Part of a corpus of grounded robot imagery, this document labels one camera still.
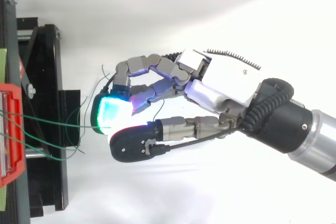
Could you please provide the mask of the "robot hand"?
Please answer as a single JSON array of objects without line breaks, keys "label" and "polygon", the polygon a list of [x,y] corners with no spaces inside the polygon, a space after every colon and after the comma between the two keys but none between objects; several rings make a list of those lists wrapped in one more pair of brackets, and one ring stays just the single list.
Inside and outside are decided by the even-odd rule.
[{"label": "robot hand", "polygon": [[[185,49],[117,64],[94,98],[92,129],[109,135],[112,157],[133,163],[240,130],[261,82],[260,67],[229,51]],[[209,116],[146,121],[135,116],[160,100],[184,97]]]}]

